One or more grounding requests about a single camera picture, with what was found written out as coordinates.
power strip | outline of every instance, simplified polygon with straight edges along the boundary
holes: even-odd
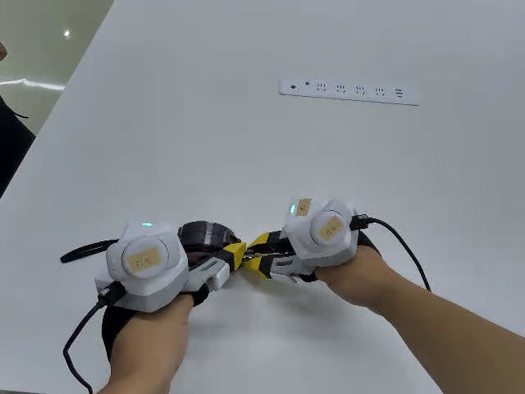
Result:
[[[282,80],[279,93],[372,103],[419,105],[419,94],[405,85],[346,83],[340,80]]]

white table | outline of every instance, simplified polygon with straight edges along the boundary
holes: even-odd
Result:
[[[0,201],[0,388],[84,392],[62,347],[130,219],[208,219],[251,241],[291,195],[400,229],[436,293],[525,334],[525,6],[116,1]],[[285,77],[408,81],[419,108],[279,96]],[[387,233],[390,264],[420,282]],[[101,314],[75,344],[100,388]],[[395,330],[322,284],[237,274],[196,309],[172,392],[432,393]]]

black cable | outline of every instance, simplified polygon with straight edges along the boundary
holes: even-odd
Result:
[[[93,388],[89,383],[85,381],[84,378],[79,374],[79,372],[76,370],[75,366],[73,365],[73,361],[71,360],[71,356],[69,355],[69,349],[71,348],[71,345],[75,341],[75,339],[79,336],[80,332],[84,329],[87,322],[104,306],[106,305],[113,305],[115,304],[120,298],[122,298],[126,294],[126,289],[120,282],[112,282],[109,286],[105,287],[99,294],[98,294],[98,301],[97,304],[93,308],[89,310],[89,312],[80,320],[80,323],[76,326],[75,330],[73,330],[73,333],[69,337],[69,339],[66,342],[66,345],[64,346],[64,350],[62,351],[62,354],[64,355],[64,359],[66,360],[67,368],[70,370],[71,374],[75,377],[76,380],[79,381],[79,383],[88,389],[89,394],[93,394]]]
[[[409,254],[410,258],[414,263],[416,264],[416,267],[418,268],[419,274],[421,275],[421,279],[423,280],[423,283],[425,284],[425,287],[428,291],[431,291],[430,284],[427,280],[427,275],[425,275],[425,272],[423,271],[423,267],[419,263],[418,258],[413,253],[413,251],[410,249],[410,247],[407,245],[407,243],[404,241],[403,237],[387,222],[382,221],[381,219],[376,218],[369,218],[367,215],[356,215],[352,217],[352,222],[350,223],[350,229],[351,230],[362,230],[364,228],[368,227],[368,224],[376,223],[380,226],[383,226],[386,230],[390,231],[395,238],[400,242],[400,244],[404,247],[404,249]]]
[[[27,117],[26,115],[21,115],[21,114],[19,114],[19,113],[17,113],[17,112],[14,112],[14,111],[13,111],[13,113],[14,113],[15,115],[17,115],[18,117],[21,117],[22,119],[29,119],[29,118],[30,118],[30,117]]]
[[[93,388],[89,383],[85,381],[84,378],[78,373],[75,366],[73,365],[73,361],[71,360],[71,357],[69,356],[69,348],[75,341],[75,339],[79,336],[80,332],[86,325],[86,323],[98,312],[99,309],[102,309],[106,304],[104,302],[97,302],[93,308],[80,320],[80,323],[78,326],[76,326],[75,330],[69,337],[69,339],[66,342],[66,345],[64,346],[64,351],[62,354],[64,355],[64,359],[66,359],[67,368],[70,370],[71,374],[75,377],[76,380],[79,381],[79,383],[88,389],[89,394],[93,394]]]

sticker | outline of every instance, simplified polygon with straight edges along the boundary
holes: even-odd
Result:
[[[331,240],[339,231],[345,228],[344,223],[336,216],[333,216],[326,224],[319,230],[319,236],[325,241]]]
[[[160,263],[161,255],[158,253],[157,248],[151,248],[128,257],[131,273],[140,273],[148,268],[156,267]]]
[[[300,199],[297,203],[297,209],[295,210],[295,216],[306,216],[310,210],[310,204],[312,199]]]

white plastic casing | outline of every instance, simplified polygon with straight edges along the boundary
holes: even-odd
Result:
[[[152,248],[157,249],[160,263],[133,273],[128,257]],[[188,258],[176,230],[165,223],[128,225],[121,239],[107,249],[106,262],[109,276],[137,296],[151,295],[188,275]]]
[[[333,199],[311,199],[308,213],[298,215],[297,207],[303,199],[292,199],[281,236],[287,236],[300,259],[330,257],[347,250],[352,244],[350,221],[357,211]],[[329,239],[323,239],[320,230],[332,219],[342,222],[342,227]]]
[[[208,285],[211,285],[211,290],[217,291],[221,287],[224,286],[228,278],[230,277],[230,268],[228,266],[224,266],[221,268],[221,271],[217,273],[212,279],[212,283],[209,283]]]

